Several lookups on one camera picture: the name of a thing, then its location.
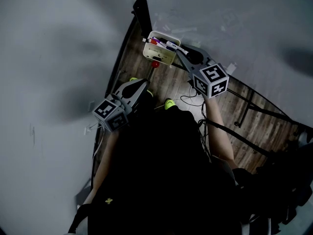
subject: wooden floor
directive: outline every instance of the wooden floor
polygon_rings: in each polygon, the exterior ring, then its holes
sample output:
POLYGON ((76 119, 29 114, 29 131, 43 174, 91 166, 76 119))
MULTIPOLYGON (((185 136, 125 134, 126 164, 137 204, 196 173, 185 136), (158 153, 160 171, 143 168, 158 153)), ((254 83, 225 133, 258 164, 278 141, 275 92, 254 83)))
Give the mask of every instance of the wooden floor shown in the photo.
MULTIPOLYGON (((137 24, 123 53, 116 86, 128 81, 131 77, 148 78, 149 76, 151 61, 142 55, 144 42, 142 42, 140 34, 141 30, 139 24, 137 24)), ((176 105, 182 110, 190 111, 194 115, 195 120, 198 121, 202 118, 201 107, 190 106, 180 100, 182 95, 189 96, 196 93, 194 89, 190 89, 190 85, 187 83, 188 80, 188 74, 184 70, 160 64, 159 68, 155 69, 152 75, 149 90, 156 98, 156 107, 161 106, 166 98, 176 99, 176 105)), ((230 79, 228 88, 245 98, 248 98, 251 93, 246 86, 234 79, 230 79)), ((225 126, 267 151, 285 150, 288 140, 294 141, 298 139, 298 136, 293 135, 297 130, 297 125, 292 125, 286 121, 253 110, 248 111, 242 127, 238 128, 234 125, 234 122, 240 121, 246 108, 246 102, 229 92, 217 96, 217 100, 225 126)), ((186 98, 184 101, 189 104, 201 105, 203 98, 197 96, 186 98)), ((263 109, 280 113, 278 109, 258 94, 254 95, 252 102, 263 109)), ((108 134, 106 133, 96 156, 95 171, 101 161, 107 136, 108 134)), ((255 173, 256 167, 262 166, 266 157, 255 152, 233 136, 229 135, 229 138, 233 145, 237 165, 255 173)))

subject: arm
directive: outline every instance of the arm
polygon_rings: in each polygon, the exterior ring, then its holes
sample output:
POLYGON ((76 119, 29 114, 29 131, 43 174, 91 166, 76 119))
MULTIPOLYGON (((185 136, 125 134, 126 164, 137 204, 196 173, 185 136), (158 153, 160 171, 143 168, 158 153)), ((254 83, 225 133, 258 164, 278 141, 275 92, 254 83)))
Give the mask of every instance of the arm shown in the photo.
POLYGON ((116 147, 116 142, 119 137, 119 131, 112 132, 108 138, 106 149, 104 150, 101 163, 96 172, 96 175, 93 180, 93 189, 89 193, 87 199, 84 201, 84 204, 90 204, 95 197, 98 189, 100 188, 103 180, 109 173, 111 166, 112 154, 116 147))
MULTIPOLYGON (((206 117, 220 125, 224 125, 216 98, 204 97, 206 117)), ((208 124, 209 147, 212 155, 228 162, 232 169, 237 168, 234 162, 234 151, 225 131, 208 124)))

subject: red ball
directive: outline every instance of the red ball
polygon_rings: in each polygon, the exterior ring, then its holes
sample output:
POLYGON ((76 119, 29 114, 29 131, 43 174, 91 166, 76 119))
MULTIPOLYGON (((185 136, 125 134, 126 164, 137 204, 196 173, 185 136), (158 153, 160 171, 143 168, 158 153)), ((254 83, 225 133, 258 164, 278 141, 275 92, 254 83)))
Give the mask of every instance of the red ball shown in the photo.
POLYGON ((153 61, 152 62, 152 67, 153 68, 157 68, 157 67, 159 67, 159 65, 160 65, 160 63, 158 61, 153 61))

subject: plastic container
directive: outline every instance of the plastic container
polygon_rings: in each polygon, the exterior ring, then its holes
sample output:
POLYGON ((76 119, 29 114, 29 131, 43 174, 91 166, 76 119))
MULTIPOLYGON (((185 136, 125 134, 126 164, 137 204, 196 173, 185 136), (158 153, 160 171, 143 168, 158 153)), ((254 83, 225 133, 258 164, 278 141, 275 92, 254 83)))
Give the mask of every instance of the plastic container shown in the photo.
MULTIPOLYGON (((180 40, 177 38, 165 35, 158 31, 151 31, 149 34, 148 39, 156 37, 158 39, 164 38, 170 42, 175 43, 176 45, 180 46, 180 40)), ((153 61, 159 61, 160 63, 171 65, 176 57, 176 52, 170 51, 168 49, 163 49, 159 46, 153 45, 151 43, 146 43, 142 53, 147 59, 153 61)))

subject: person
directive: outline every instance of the person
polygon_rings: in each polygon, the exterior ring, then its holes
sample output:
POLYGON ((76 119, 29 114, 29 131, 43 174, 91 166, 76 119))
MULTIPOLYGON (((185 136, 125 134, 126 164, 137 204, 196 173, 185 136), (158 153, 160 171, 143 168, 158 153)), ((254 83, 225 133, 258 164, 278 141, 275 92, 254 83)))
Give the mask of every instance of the person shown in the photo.
MULTIPOLYGON (((206 117, 220 125, 217 101, 206 117)), ((189 111, 165 110, 110 134, 93 189, 72 223, 76 234, 241 234, 237 166, 227 133, 208 125, 205 153, 189 111)))

